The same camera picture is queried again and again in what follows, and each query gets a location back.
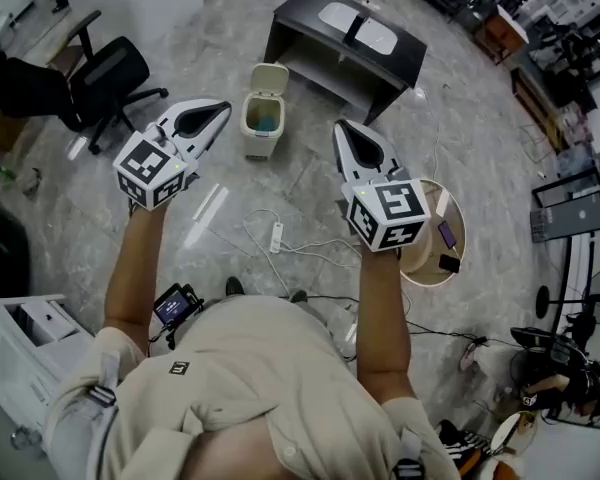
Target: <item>wooden round table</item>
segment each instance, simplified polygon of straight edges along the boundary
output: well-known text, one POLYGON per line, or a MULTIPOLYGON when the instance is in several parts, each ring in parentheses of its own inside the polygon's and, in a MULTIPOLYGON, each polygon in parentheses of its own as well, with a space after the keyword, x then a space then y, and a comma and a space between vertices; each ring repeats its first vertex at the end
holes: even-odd
POLYGON ((459 258, 462 268, 467 239, 464 217, 455 198, 446 188, 432 180, 420 181, 431 212, 431 220, 422 240, 402 248, 400 271, 405 279, 419 286, 439 286, 455 275, 438 266, 441 254, 459 258), (444 192, 449 194, 449 201, 444 216, 440 217, 436 208, 444 192), (447 247, 438 230, 438 226, 445 220, 457 241, 455 251, 447 247))

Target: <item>gray tiled floor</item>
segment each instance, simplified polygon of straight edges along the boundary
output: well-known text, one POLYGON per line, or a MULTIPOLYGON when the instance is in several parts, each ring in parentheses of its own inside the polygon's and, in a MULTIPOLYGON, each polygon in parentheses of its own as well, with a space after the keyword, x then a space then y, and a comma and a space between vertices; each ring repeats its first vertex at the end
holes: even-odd
MULTIPOLYGON (((227 99, 234 109, 201 168, 202 179, 171 205, 159 289, 190 282, 201 296, 212 298, 221 295, 227 276, 237 275, 250 292, 282 294, 266 259, 242 228, 244 215, 256 208, 280 215, 291 245, 350 238, 334 204, 340 197, 340 178, 331 128, 337 118, 355 116, 353 109, 292 78, 285 95, 286 134, 274 156, 254 163, 242 154, 238 120, 250 70, 262 58, 272 10, 283 1, 206 0, 199 15, 143 48, 152 71, 147 85, 164 85, 171 97, 135 107, 130 116, 138 127, 170 103, 192 97, 227 99), (227 198, 199 239, 185 246, 193 216, 216 183, 228 190, 227 198)), ((433 290, 405 283, 413 300, 409 318, 438 330, 507 339, 510 326, 533 323, 537 287, 556 286, 547 251, 531 244, 528 229, 530 190, 539 183, 538 170, 551 175, 551 162, 535 165, 525 154, 521 143, 526 135, 519 126, 529 118, 511 95, 504 67, 494 66, 462 29, 447 24, 422 0, 374 1, 382 15, 426 42, 428 51, 418 81, 422 91, 407 91, 372 127, 393 140, 413 175, 431 177, 436 171, 436 180, 462 206, 468 226, 460 275, 433 290)), ((29 58, 44 62, 72 19, 47 34, 29 58)), ((4 163, 19 173, 32 167, 42 171, 37 197, 26 199, 17 182, 10 186, 0 181, 0 204, 29 233, 35 292, 65 293, 71 313, 91 330, 102 321, 104 293, 127 220, 126 201, 116 189, 111 167, 126 134, 123 128, 107 134, 109 147, 101 155, 93 157, 85 150, 69 162, 66 148, 74 134, 57 119, 32 119, 4 163)), ((268 242, 272 222, 272 215, 258 213, 249 229, 268 242)), ((355 259, 342 246, 319 252, 338 262, 355 259)), ((559 250, 553 252, 558 263, 559 250)), ((357 296, 355 268, 286 254, 276 256, 274 263, 290 287, 357 296)), ((351 319, 328 301, 316 306, 340 333, 351 319)), ((433 420, 444 416, 463 424, 479 413, 470 401, 488 397, 493 387, 480 375, 458 373, 465 345, 447 337, 414 336, 413 384, 433 420)))

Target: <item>black office chair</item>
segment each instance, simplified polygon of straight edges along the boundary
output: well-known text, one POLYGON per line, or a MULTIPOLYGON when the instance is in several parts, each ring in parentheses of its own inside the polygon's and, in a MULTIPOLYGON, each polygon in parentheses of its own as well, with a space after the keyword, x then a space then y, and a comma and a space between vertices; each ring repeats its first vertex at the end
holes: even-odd
POLYGON ((86 63, 68 80, 59 71, 33 66, 0 52, 0 110, 8 117, 58 116, 72 131, 98 123, 89 151, 100 152, 97 142, 111 119, 133 124, 123 108, 154 94, 166 98, 164 87, 132 92, 149 78, 149 67, 126 37, 114 39, 93 53, 87 27, 102 13, 94 11, 69 33, 80 38, 86 63))

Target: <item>white trash bin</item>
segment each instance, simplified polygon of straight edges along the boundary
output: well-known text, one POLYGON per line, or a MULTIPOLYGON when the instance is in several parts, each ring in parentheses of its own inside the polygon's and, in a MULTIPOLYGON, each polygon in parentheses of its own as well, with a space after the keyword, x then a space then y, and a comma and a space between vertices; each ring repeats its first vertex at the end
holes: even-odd
POLYGON ((282 95, 289 70, 281 64, 258 64, 251 72, 251 92, 244 100, 240 130, 245 156, 267 160, 284 132, 282 95))

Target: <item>electronic device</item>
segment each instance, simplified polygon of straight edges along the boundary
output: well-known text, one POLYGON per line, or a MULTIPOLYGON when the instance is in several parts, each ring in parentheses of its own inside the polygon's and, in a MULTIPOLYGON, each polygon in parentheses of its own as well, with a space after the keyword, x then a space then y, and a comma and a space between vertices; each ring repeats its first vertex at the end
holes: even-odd
POLYGON ((118 186, 147 210, 186 190, 200 157, 231 116, 227 101, 197 99, 173 105, 144 132, 134 132, 113 162, 118 186))
POLYGON ((153 305, 153 311, 165 327, 175 330, 182 322, 199 313, 204 299, 199 299, 190 285, 175 283, 153 305))
POLYGON ((457 274, 460 272, 460 259, 454 258, 453 256, 447 256, 446 254, 441 254, 438 266, 442 270, 457 274))
POLYGON ((600 230, 600 192, 531 210, 529 219, 533 242, 600 230))
POLYGON ((444 240, 447 249, 453 249, 458 243, 458 241, 456 240, 456 237, 453 236, 451 226, 449 226, 449 223, 446 220, 443 220, 438 225, 438 231, 440 231, 440 235, 442 235, 442 239, 444 240))
POLYGON ((431 219, 422 184, 409 179, 393 145, 370 128, 340 119, 333 128, 344 178, 344 217, 372 251, 416 243, 431 219))

